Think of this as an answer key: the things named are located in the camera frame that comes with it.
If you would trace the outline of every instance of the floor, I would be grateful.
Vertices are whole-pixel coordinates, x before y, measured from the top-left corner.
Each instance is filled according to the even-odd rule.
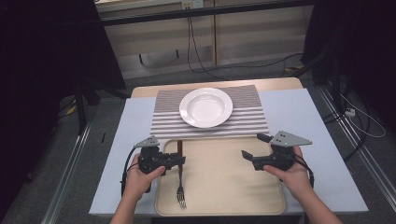
[[[286,77],[290,75],[290,72],[285,72],[284,68],[301,65],[299,63],[301,55],[292,56],[279,63],[276,62],[287,55],[302,52],[302,45],[301,40],[288,41],[288,43],[294,43],[291,44],[293,47],[275,51],[274,46],[276,44],[283,46],[283,41],[274,41],[271,46],[257,46],[257,44],[239,46],[239,52],[238,46],[224,46],[223,54],[226,57],[223,57],[224,61],[221,61],[218,66],[220,69],[213,69],[209,49],[200,48],[197,51],[202,65],[209,73],[204,71],[196,55],[194,56],[195,50],[190,51],[190,66],[195,72],[191,71],[187,62],[187,50],[180,50],[179,58],[176,57],[175,51],[142,55],[144,64],[139,62],[137,55],[120,57],[120,68],[128,86],[128,90],[125,92],[130,92],[136,86]],[[327,86],[313,85],[310,74],[304,75],[300,80],[310,92],[319,114],[322,117],[327,116],[324,121],[333,119],[333,116],[328,116],[332,113],[332,101]],[[76,114],[61,117],[49,142],[46,155],[33,171],[34,180],[23,186],[3,223],[109,222],[109,218],[88,215],[88,210],[106,162],[106,155],[111,148],[111,139],[118,127],[124,102],[106,92],[99,92],[99,94],[102,97],[101,104],[86,106],[89,118],[92,118],[91,131],[87,133],[90,138],[84,140],[77,136],[78,118]],[[354,92],[349,97],[354,105],[364,108],[364,103]],[[64,99],[60,107],[69,100]],[[372,108],[371,116],[383,123]],[[365,124],[366,121],[367,118],[361,114],[361,123]],[[343,157],[346,157],[354,149],[359,138],[362,137],[348,119],[339,119],[328,122],[326,125]],[[396,150],[394,150],[396,135],[386,126],[385,129],[387,134],[382,138],[367,137],[361,150],[346,162],[369,207],[369,212],[340,215],[339,217],[345,223],[392,223],[396,220],[394,187],[396,170],[393,165],[396,158]],[[380,135],[382,130],[372,122],[369,133]],[[78,141],[83,141],[84,147],[76,148]],[[73,162],[78,166],[75,169],[70,169],[67,173],[69,165]],[[70,174],[70,181],[60,185],[65,174]],[[58,195],[57,204],[53,200],[60,186],[65,187],[65,195]],[[50,210],[55,215],[49,216]],[[147,217],[138,217],[136,223],[151,222]]]

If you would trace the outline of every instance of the white plate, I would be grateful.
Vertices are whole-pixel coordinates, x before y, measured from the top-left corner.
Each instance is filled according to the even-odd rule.
[[[188,93],[180,102],[180,116],[197,128],[215,127],[230,117],[233,101],[224,91],[201,88]]]

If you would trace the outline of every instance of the plate rim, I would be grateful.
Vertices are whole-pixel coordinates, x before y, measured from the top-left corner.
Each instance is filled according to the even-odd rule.
[[[222,114],[222,116],[220,116],[219,121],[214,122],[214,124],[207,124],[208,122],[198,122],[198,124],[190,122],[187,119],[187,116],[185,116],[184,113],[182,113],[182,110],[187,111],[187,105],[189,104],[189,102],[192,99],[194,99],[194,97],[196,97],[202,93],[208,92],[208,91],[217,93],[217,94],[215,94],[215,93],[213,93],[213,94],[218,96],[224,102],[224,104],[226,105],[224,113]],[[182,119],[186,123],[190,124],[191,126],[196,127],[196,128],[212,128],[212,127],[216,127],[216,126],[222,124],[224,121],[226,121],[231,116],[231,114],[233,113],[233,100],[231,99],[229,94],[227,94],[225,91],[219,90],[217,88],[200,88],[200,89],[190,91],[183,97],[183,99],[181,100],[181,102],[179,104],[178,111],[179,111],[179,115],[182,117]]]

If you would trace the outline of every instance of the wooden table edge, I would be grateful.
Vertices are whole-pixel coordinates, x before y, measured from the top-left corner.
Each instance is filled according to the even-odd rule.
[[[139,97],[155,97],[158,91],[170,90],[188,90],[200,88],[225,88],[234,86],[255,85],[257,91],[281,91],[281,90],[296,90],[302,89],[303,85],[297,77],[282,77],[282,78],[267,78],[267,79],[249,79],[236,81],[221,81],[221,82],[202,82],[202,83],[187,83],[161,86],[147,86],[136,87],[132,91],[132,98]]]

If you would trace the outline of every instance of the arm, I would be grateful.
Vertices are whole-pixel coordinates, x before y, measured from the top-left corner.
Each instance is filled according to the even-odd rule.
[[[300,157],[303,156],[299,147],[294,147],[294,153]],[[306,169],[302,165],[296,162],[288,171],[265,165],[264,170],[283,180],[312,223],[342,223],[311,188]]]
[[[138,157],[139,154],[136,154],[131,164],[137,163]],[[136,209],[137,202],[149,188],[151,181],[159,177],[164,171],[165,167],[162,166],[146,175],[139,170],[137,165],[132,167],[128,172],[125,191],[116,213],[111,219],[111,223],[134,223],[134,210]]]

